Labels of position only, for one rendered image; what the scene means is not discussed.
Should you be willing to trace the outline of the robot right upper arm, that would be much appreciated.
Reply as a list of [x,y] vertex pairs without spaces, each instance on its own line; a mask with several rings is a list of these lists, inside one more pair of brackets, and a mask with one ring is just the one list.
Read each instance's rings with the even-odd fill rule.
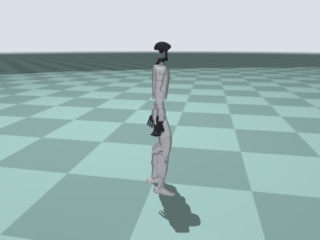
[[[155,97],[156,97],[157,92],[162,92],[161,88],[164,83],[165,73],[166,73],[166,69],[163,66],[157,66],[155,68],[155,87],[154,87],[154,96]],[[163,97],[164,97],[164,93],[163,93]]]

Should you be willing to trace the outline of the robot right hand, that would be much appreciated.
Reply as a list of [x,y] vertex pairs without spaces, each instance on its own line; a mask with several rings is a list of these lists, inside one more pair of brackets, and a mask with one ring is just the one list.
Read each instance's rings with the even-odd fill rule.
[[151,136],[160,136],[161,135],[161,132],[163,133],[164,132],[164,128],[163,128],[163,122],[160,122],[158,121],[159,120],[159,116],[156,117],[156,125],[154,127],[154,130],[153,132],[150,134]]

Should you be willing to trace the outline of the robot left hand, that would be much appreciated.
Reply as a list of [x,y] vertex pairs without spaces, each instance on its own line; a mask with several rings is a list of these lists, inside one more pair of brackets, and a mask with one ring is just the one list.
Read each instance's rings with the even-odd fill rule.
[[[152,113],[152,112],[151,112]],[[149,123],[150,122],[150,123]],[[152,122],[152,123],[151,123]],[[152,119],[152,115],[150,115],[149,120],[147,122],[147,125],[149,125],[151,128],[155,127],[155,122]]]

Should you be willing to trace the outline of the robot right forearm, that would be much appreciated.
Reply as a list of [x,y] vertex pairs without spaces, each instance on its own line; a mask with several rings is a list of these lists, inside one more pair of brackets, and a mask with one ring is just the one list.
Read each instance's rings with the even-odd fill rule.
[[155,104],[156,104],[156,114],[158,116],[158,122],[163,122],[164,121],[164,101],[163,101],[164,94],[159,91],[156,93],[155,97]]

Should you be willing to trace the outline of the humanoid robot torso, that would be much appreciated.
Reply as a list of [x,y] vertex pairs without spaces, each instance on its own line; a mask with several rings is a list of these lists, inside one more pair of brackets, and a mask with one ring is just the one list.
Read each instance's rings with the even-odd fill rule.
[[[164,76],[164,80],[163,80],[163,86],[161,88],[161,91],[164,93],[163,100],[167,99],[167,94],[168,94],[168,87],[169,87],[169,81],[170,81],[170,72],[169,72],[168,67],[166,65],[164,65],[163,62],[160,62],[160,63],[154,65],[153,69],[152,69],[152,98],[153,98],[153,100],[156,99],[156,97],[155,97],[155,79],[156,79],[155,70],[159,66],[165,68],[165,76]],[[164,104],[163,104],[163,107],[164,107]],[[164,113],[164,118],[165,118],[166,117],[166,110],[165,110],[165,108],[163,110],[165,112]],[[157,115],[157,106],[154,103],[154,107],[152,109],[152,119],[153,120],[156,119],[156,115]]]

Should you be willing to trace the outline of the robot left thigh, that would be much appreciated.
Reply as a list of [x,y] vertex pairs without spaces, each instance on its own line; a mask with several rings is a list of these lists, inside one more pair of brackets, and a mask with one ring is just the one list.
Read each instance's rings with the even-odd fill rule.
[[[165,118],[167,118],[166,116],[165,116]],[[158,136],[158,139],[159,139],[160,137]],[[155,154],[157,154],[159,151],[162,151],[162,148],[161,148],[161,144],[160,144],[160,139],[159,139],[159,142],[158,143],[155,143],[153,146],[152,146],[152,151],[155,153]]]

